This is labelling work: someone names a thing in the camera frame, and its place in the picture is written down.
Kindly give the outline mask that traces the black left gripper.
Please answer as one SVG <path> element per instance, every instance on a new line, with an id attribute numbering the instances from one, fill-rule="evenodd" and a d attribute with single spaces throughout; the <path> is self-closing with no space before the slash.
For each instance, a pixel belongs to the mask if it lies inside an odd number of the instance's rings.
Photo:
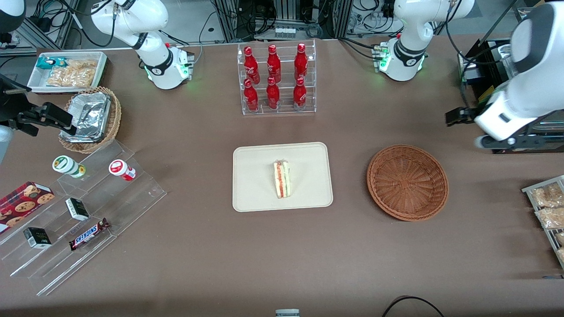
<path id="1" fill-rule="evenodd" d="M 473 124 L 474 118 L 478 116 L 475 108 L 459 107 L 445 113 L 445 124 L 451 127 L 457 124 Z"/>

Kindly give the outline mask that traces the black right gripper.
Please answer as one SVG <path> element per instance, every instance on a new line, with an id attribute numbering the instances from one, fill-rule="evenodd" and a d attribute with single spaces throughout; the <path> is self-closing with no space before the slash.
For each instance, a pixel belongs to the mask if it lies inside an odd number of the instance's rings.
<path id="1" fill-rule="evenodd" d="M 46 120 L 54 122 L 54 126 L 69 135 L 76 135 L 77 128 L 72 125 L 73 116 L 67 111 L 51 102 L 45 102 L 41 106 L 41 116 Z M 43 126 L 44 121 L 35 112 L 19 112 L 14 118 L 8 120 L 8 128 L 21 131 L 30 136 L 37 136 L 38 126 Z"/>

